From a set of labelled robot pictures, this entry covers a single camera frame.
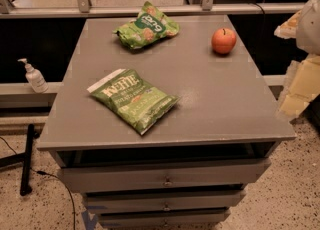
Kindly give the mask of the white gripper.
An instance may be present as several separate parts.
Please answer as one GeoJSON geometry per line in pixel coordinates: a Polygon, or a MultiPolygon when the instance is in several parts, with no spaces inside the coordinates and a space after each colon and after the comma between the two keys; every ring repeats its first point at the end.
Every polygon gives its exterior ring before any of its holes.
{"type": "Polygon", "coordinates": [[[297,47],[309,54],[301,62],[292,61],[284,78],[276,115],[283,120],[297,118],[320,94],[320,0],[308,0],[278,26],[274,35],[282,39],[296,38],[297,47]]]}

